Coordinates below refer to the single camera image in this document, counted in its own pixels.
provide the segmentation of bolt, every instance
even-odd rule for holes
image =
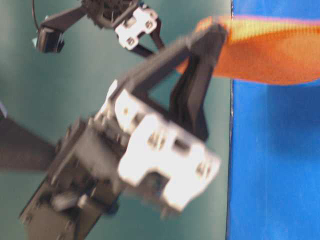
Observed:
[[[134,40],[132,37],[129,37],[129,38],[126,40],[126,42],[127,42],[130,46],[132,46],[132,45],[135,43],[135,40]]]
[[[150,29],[150,28],[153,27],[153,23],[149,20],[149,21],[147,21],[147,22],[145,23],[145,26],[146,26],[147,29]]]

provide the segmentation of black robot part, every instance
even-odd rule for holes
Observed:
[[[164,118],[205,140],[208,132],[204,131],[203,102],[226,35],[226,30],[216,24],[178,39],[119,78],[108,107],[112,111],[119,94],[127,90]],[[187,58],[188,67],[171,92],[170,109],[164,109],[149,99],[148,91]],[[29,168],[47,169],[46,178],[20,215],[28,239],[83,240],[101,215],[112,216],[117,212],[118,197],[124,190],[145,198],[167,213],[179,213],[161,198],[168,179],[160,174],[148,174],[137,187],[120,179],[118,164],[130,135],[121,129],[115,117],[78,120],[59,141],[55,152],[53,147],[35,142],[35,138],[22,137],[20,146],[15,146],[13,143],[24,130],[15,130],[14,124],[8,127],[10,124],[7,118],[0,122],[0,131],[5,133],[0,135],[0,156],[6,156],[1,159],[2,169],[8,169],[8,159],[13,163],[10,168],[27,170],[24,164],[20,165],[25,161]],[[32,141],[34,144],[30,146],[28,142]],[[37,152],[35,146],[43,150],[37,154],[38,158],[28,158],[25,152],[10,155],[17,148]]]
[[[32,15],[38,33],[36,48],[42,53],[59,53],[65,44],[64,32],[83,16],[87,15],[101,29],[115,30],[117,26],[132,18],[134,11],[139,7],[148,8],[139,0],[82,0],[81,6],[51,15],[38,26],[34,0],[32,0]],[[150,36],[156,47],[161,49],[164,47],[160,38],[161,21],[158,18],[156,22],[157,27]],[[140,44],[132,51],[142,57],[153,54],[151,50]]]

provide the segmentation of hole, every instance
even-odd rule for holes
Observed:
[[[185,143],[182,140],[180,140],[180,139],[176,139],[174,141],[174,145],[173,146],[175,148],[183,151],[183,152],[189,152],[190,151],[190,146],[187,143]]]

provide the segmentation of screw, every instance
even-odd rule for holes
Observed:
[[[60,139],[55,146],[55,153],[59,153],[61,150],[62,140]]]
[[[147,21],[147,22],[145,23],[145,26],[146,26],[147,29],[150,29],[150,28],[153,27],[153,23],[149,20],[149,21]]]
[[[41,202],[37,201],[37,202],[34,204],[33,209],[38,210],[38,209],[40,208],[40,206],[41,206]]]
[[[65,239],[65,235],[63,233],[60,233],[56,238],[56,240],[64,240],[64,239]]]
[[[68,221],[65,225],[65,230],[66,231],[70,231],[72,229],[73,226],[73,222],[72,221]]]
[[[31,220],[32,220],[32,216],[31,216],[30,214],[28,214],[28,215],[25,217],[23,223],[26,224],[26,225],[28,225],[28,224],[31,222]]]
[[[66,139],[70,136],[70,132],[71,132],[71,128],[68,127],[68,129],[66,130],[66,133],[65,133],[65,138]]]
[[[124,113],[124,115],[128,115],[128,112],[129,112],[129,109],[126,107],[126,108],[123,110],[123,113]]]
[[[135,40],[134,40],[132,37],[129,37],[129,38],[126,40],[126,42],[127,42],[130,46],[132,46],[132,45],[135,43]]]

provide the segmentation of black plastic arm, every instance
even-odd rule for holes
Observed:
[[[201,140],[208,138],[203,104],[212,72],[219,59],[227,31],[215,24],[205,31],[192,33],[150,57],[119,80],[111,100],[126,89],[149,106],[173,120]],[[148,97],[148,91],[161,83],[184,60],[189,64],[174,87],[169,110]]]
[[[0,120],[0,171],[46,171],[55,148],[10,118]]]

